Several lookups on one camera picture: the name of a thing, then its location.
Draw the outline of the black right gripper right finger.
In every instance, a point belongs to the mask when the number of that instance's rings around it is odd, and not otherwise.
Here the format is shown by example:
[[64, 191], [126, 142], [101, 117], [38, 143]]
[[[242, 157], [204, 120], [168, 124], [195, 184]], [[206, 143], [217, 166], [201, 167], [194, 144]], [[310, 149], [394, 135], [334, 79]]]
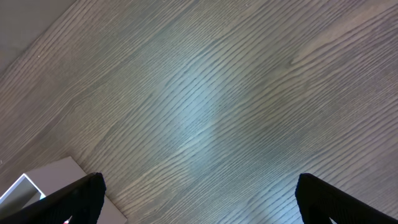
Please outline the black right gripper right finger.
[[299, 175], [295, 197], [304, 224], [397, 224], [395, 218], [309, 173]]

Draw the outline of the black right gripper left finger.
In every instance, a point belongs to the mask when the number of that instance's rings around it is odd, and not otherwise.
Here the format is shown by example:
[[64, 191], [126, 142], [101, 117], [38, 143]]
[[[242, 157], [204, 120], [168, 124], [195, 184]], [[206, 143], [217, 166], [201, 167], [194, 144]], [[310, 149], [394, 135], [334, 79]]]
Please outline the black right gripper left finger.
[[1, 224], [96, 224], [104, 204], [106, 184], [99, 172], [88, 174], [22, 210]]

